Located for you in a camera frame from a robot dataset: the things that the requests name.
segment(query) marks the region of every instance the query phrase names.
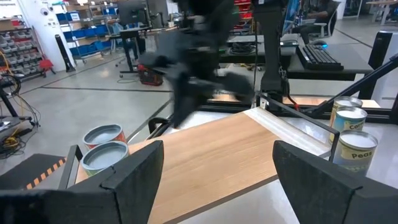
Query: black pole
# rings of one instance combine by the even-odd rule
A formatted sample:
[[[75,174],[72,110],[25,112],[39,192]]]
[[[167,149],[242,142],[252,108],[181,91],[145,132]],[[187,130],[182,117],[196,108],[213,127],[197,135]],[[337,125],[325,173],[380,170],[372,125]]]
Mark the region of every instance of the black pole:
[[[67,51],[65,50],[65,46],[63,45],[62,39],[61,39],[61,37],[58,34],[55,35],[55,40],[57,41],[58,47],[59,47],[59,49],[61,51],[61,55],[62,55],[63,61],[65,62],[65,67],[67,69],[67,72],[76,71],[76,69],[73,68],[72,63],[70,63]]]
[[[6,105],[8,111],[10,112],[11,116],[17,118],[18,114],[15,111],[14,107],[12,106],[12,104],[10,103],[10,101],[7,98],[7,94],[6,92],[4,92],[3,89],[0,89],[0,97],[2,99],[2,101],[4,102],[4,104]]]
[[[328,101],[323,102],[319,106],[317,106],[314,109],[311,109],[311,114],[314,116],[320,115],[323,112],[326,111],[331,111],[331,107],[335,101],[335,99],[339,96],[351,96],[358,92],[359,90],[362,89],[364,86],[368,86],[370,83],[376,82],[379,78],[383,77],[384,75],[387,75],[389,72],[393,71],[395,68],[398,67],[398,54],[395,54],[390,58],[390,61],[388,61],[386,64],[382,65],[375,71],[371,72],[370,74],[366,75],[362,79],[360,79],[358,82],[352,84],[333,98],[331,98]]]
[[[392,105],[390,119],[394,124],[398,124],[398,93],[394,104]]]

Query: metal can lid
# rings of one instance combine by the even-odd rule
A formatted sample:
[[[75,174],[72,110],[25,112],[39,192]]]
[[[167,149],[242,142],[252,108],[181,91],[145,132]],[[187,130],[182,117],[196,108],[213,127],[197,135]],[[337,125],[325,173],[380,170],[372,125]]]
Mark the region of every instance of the metal can lid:
[[[364,131],[342,131],[340,134],[340,141],[355,149],[372,149],[379,143],[377,139]]]
[[[360,119],[365,118],[368,113],[361,108],[342,106],[336,110],[336,114],[344,118]]]
[[[352,96],[341,96],[335,99],[335,102],[341,106],[354,106],[362,107],[362,100],[352,97]]]
[[[129,147],[126,143],[111,141],[94,147],[82,158],[86,170],[105,169],[127,156]]]
[[[85,144],[105,143],[116,138],[121,131],[122,127],[118,124],[99,126],[90,130],[83,138],[83,142]]]

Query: red object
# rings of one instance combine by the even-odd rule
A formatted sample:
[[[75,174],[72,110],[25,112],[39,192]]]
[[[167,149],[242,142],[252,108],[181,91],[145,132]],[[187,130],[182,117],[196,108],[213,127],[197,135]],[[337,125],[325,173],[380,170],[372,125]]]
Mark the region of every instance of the red object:
[[[139,80],[144,85],[160,86],[163,84],[163,77],[143,65],[137,66]]]
[[[235,5],[251,4],[251,0],[234,0]]]
[[[49,59],[44,59],[39,62],[39,66],[41,69],[43,69],[44,72],[47,72],[47,71],[51,70],[51,68],[54,65],[52,64],[52,62]]]
[[[250,10],[250,5],[249,4],[239,5],[238,7],[239,7],[239,12]]]
[[[253,17],[253,14],[251,12],[241,13],[240,16],[242,19],[251,19]]]

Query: wire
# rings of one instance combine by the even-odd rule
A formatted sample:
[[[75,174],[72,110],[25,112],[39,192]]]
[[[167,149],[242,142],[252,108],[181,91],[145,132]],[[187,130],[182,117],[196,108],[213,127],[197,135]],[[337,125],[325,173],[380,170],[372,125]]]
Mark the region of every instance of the wire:
[[[233,55],[249,55],[253,52],[253,46],[247,42],[235,42],[229,50]]]
[[[117,81],[118,84],[136,83],[139,81],[138,77],[135,78],[121,78]]]
[[[258,50],[258,39],[257,39],[257,20],[256,19],[254,19],[253,20],[254,21],[254,36],[255,36],[255,39],[256,39],[256,43],[255,43],[255,50],[256,50],[256,56],[254,57],[254,81],[253,81],[253,88],[254,89],[256,89],[256,73],[257,73],[257,57],[258,57],[258,55],[259,55],[259,50]]]

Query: black keyboard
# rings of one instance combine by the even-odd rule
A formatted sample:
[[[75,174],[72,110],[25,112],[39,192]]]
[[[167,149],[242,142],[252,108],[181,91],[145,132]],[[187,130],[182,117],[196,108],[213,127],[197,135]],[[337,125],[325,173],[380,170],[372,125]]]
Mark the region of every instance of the black keyboard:
[[[310,70],[341,71],[344,69],[321,45],[299,47],[297,55],[303,67]]]

